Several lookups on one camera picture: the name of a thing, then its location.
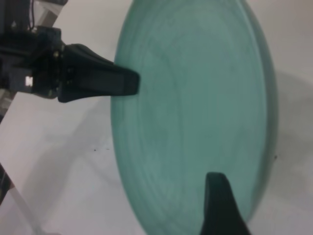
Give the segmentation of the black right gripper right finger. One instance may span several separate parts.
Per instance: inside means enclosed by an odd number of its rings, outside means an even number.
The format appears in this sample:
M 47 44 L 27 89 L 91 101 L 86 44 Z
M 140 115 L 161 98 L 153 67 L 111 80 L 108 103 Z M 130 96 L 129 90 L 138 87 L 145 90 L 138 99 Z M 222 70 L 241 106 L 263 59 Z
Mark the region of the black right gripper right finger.
M 231 185 L 222 173 L 207 173 L 204 193 L 202 235 L 249 235 Z

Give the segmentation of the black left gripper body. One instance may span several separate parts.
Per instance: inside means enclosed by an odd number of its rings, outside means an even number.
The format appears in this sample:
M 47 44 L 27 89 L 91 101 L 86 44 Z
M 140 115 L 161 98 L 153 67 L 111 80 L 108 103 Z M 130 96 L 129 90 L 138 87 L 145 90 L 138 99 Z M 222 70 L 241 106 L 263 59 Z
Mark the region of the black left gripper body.
M 55 99 L 61 76 L 65 44 L 58 28 L 39 26 L 35 32 L 36 49 L 31 54 L 32 93 L 42 98 Z

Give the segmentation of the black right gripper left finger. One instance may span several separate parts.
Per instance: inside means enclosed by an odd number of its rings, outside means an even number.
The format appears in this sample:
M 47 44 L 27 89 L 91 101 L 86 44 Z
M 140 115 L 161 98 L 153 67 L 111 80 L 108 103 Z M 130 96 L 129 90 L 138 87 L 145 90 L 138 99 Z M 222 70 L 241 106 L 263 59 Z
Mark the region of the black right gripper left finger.
M 96 96 L 129 96 L 139 91 L 137 72 L 115 65 L 82 44 L 66 45 L 62 56 L 61 103 Z

